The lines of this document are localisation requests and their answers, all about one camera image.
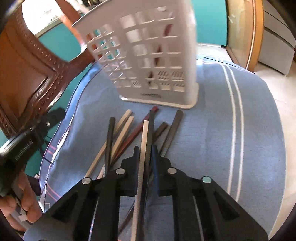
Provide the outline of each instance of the basket grid hole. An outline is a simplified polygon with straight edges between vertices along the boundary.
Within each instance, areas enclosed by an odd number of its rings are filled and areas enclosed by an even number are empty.
[[[120,65],[119,65],[119,63],[118,63],[117,61],[112,62],[112,63],[110,63],[110,64],[108,64],[108,65],[110,65],[110,67],[111,67],[111,69],[112,69],[113,71],[115,71],[115,70],[120,70],[120,69],[121,69],[121,68],[120,68]]]
[[[170,58],[170,65],[171,67],[181,67],[182,66],[182,61],[181,57],[171,57]]]
[[[157,19],[170,19],[174,18],[174,12],[168,9],[166,6],[160,6],[155,9]]]
[[[98,58],[99,58],[100,63],[103,63],[103,62],[107,61],[107,58],[106,58],[105,55],[98,54]]]
[[[130,43],[142,40],[139,29],[134,29],[126,33],[126,37]]]
[[[126,15],[120,19],[122,28],[130,28],[136,25],[135,19],[132,15]]]
[[[138,24],[149,23],[154,21],[154,14],[151,9],[143,12],[137,12],[135,14],[135,17],[137,19]]]
[[[158,76],[157,78],[158,80],[164,80],[164,81],[170,80],[170,77],[167,71],[159,71],[157,73],[157,76]]]
[[[111,36],[108,41],[112,46],[118,46],[120,44],[116,36]]]
[[[145,72],[146,79],[154,80],[154,74],[152,71]]]
[[[183,71],[173,71],[172,72],[173,81],[184,81],[184,72]]]
[[[147,48],[144,44],[133,46],[133,53],[135,56],[147,54]]]
[[[123,48],[118,48],[115,50],[116,58],[121,59],[126,57],[126,50]]]
[[[98,59],[100,60],[100,59],[103,57],[103,55],[99,53],[99,54],[97,55],[97,57],[98,57]]]
[[[170,83],[168,82],[161,82],[159,83],[159,86],[161,90],[166,90],[166,91],[170,90]]]
[[[135,87],[135,88],[141,88],[142,87],[140,82],[137,81],[137,80],[130,80],[130,82],[131,82],[132,87]]]
[[[104,56],[107,56],[107,59],[109,60],[115,59],[114,54],[111,51],[108,51],[107,53],[105,53]]]
[[[171,24],[161,25],[160,30],[163,33],[163,36],[171,36],[171,37],[178,36],[178,30],[175,24],[171,23]]]
[[[158,38],[157,28],[142,28],[142,34],[144,39]]]
[[[107,35],[113,32],[113,29],[110,24],[103,25],[102,27],[99,28],[99,30],[103,35]]]
[[[122,80],[121,84],[123,87],[131,87],[131,82],[129,80]]]
[[[148,88],[157,90],[158,84],[155,81],[148,81]]]
[[[125,71],[126,77],[129,79],[136,79],[137,75],[133,71]]]
[[[122,69],[129,69],[131,66],[127,63],[127,61],[122,60],[119,62]]]
[[[156,67],[165,67],[165,59],[163,57],[154,58],[154,64]]]
[[[121,83],[119,80],[114,81],[113,84],[116,88],[121,88]]]
[[[106,64],[106,65],[104,66],[104,71],[105,71],[105,72],[111,72],[111,71],[112,71],[112,69],[111,69],[111,64]]]
[[[174,84],[173,90],[178,92],[185,92],[185,85],[183,83]]]
[[[140,69],[151,68],[151,61],[148,58],[140,58],[138,59],[138,67]]]
[[[101,49],[108,49],[109,43],[104,39],[104,40],[100,41],[100,47],[101,47]]]
[[[169,53],[181,53],[181,43],[177,39],[167,41],[166,43]]]
[[[150,48],[152,53],[162,53],[163,49],[161,47],[161,44],[159,42],[153,42],[151,44],[147,44]]]
[[[123,72],[112,72],[110,75],[109,75],[109,78],[111,80],[118,80],[119,78],[123,78]]]
[[[95,29],[94,31],[89,33],[90,40],[94,39],[95,37],[98,37],[101,35],[101,31],[99,29]]]

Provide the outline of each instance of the beige chopstick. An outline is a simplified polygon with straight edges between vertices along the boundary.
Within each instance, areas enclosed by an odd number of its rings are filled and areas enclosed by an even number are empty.
[[[124,141],[124,139],[126,138],[126,136],[128,135],[128,131],[131,127],[131,124],[133,123],[133,116],[130,116],[126,122],[126,124],[124,125],[121,133],[119,134],[114,146],[112,147],[112,151],[111,151],[111,163],[114,160],[114,157],[118,151],[118,149],[120,148],[122,142]],[[103,173],[104,173],[104,167],[101,169],[100,174],[98,175],[98,177],[96,179],[100,179],[103,177]]]
[[[131,241],[136,240],[137,226],[139,219],[139,210],[141,202],[141,193],[143,185],[143,175],[144,175],[144,166],[145,166],[145,156],[146,156],[146,145],[147,145],[147,135],[148,135],[148,124],[149,121],[144,121],[141,150],[140,150],[140,160],[139,160],[139,171],[138,171],[138,188],[137,194],[135,196],[135,205],[133,210],[133,221],[131,225]]]
[[[132,111],[130,109],[128,109],[124,113],[124,115],[121,117],[121,119],[119,120],[119,122],[115,125],[114,132],[113,132],[113,137],[115,135],[117,135],[117,133],[122,128],[122,126],[125,124],[125,122],[128,120],[128,118],[130,117],[131,114],[132,114]],[[107,145],[107,142],[105,142],[104,145],[102,146],[102,148],[100,149],[99,153],[97,154],[97,156],[93,160],[91,166],[87,170],[87,172],[86,172],[86,174],[85,174],[84,177],[90,177],[90,175],[94,171],[96,165],[98,164],[99,160],[102,158],[102,156],[103,156],[103,154],[104,154],[104,152],[106,150],[106,145]]]

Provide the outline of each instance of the teal wall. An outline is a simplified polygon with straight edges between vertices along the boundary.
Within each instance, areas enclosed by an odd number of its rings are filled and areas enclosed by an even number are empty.
[[[196,18],[197,42],[226,45],[225,0],[192,0]]]
[[[61,59],[66,61],[70,61],[75,58],[81,51],[80,45],[77,42],[76,38],[72,35],[72,33],[68,30],[68,28],[63,24],[59,24],[50,31],[46,32],[39,38],[40,42],[44,44],[49,50],[51,50],[54,54],[59,56]],[[72,93],[74,92],[76,86],[78,85],[81,78],[85,75],[85,73],[89,70],[91,65],[89,65],[82,73],[80,73],[76,78],[74,78],[71,83],[68,85],[62,96],[56,102],[56,104],[52,107],[52,109],[63,107],[67,108]],[[48,136],[52,137],[57,129],[57,126],[52,128]],[[6,136],[0,131],[0,146],[3,145],[7,141]],[[26,167],[26,174],[30,176],[34,176],[35,173],[39,173],[40,163],[41,163],[41,155],[39,152],[36,152],[31,159],[28,161]]]

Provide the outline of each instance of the floor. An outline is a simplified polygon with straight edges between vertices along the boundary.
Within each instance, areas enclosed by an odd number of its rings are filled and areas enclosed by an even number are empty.
[[[215,58],[223,58],[228,61],[231,61],[227,51],[224,48],[221,48],[219,45],[206,45],[206,44],[197,44],[197,58],[203,58],[205,56],[212,56]]]
[[[216,45],[197,45],[197,57],[212,56],[231,61],[224,48]],[[286,145],[286,188],[282,206],[270,233],[270,238],[278,231],[296,203],[296,63],[293,62],[288,75],[277,72],[261,63],[255,68],[255,74],[268,85],[279,110]]]

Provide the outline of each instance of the red chopstick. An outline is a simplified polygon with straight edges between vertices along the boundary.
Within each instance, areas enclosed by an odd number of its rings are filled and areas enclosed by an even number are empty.
[[[156,113],[158,110],[159,109],[157,106],[153,106],[151,109],[151,111],[153,111],[154,113]],[[133,132],[129,135],[129,137],[124,141],[124,143],[122,143],[120,149],[118,150],[114,158],[114,161],[112,161],[113,164],[121,157],[121,155],[125,152],[125,150],[130,146],[130,144],[135,140],[135,138],[143,130],[144,121],[148,121],[148,120],[149,120],[149,113],[145,116],[142,122],[137,125],[137,127],[133,130]]]

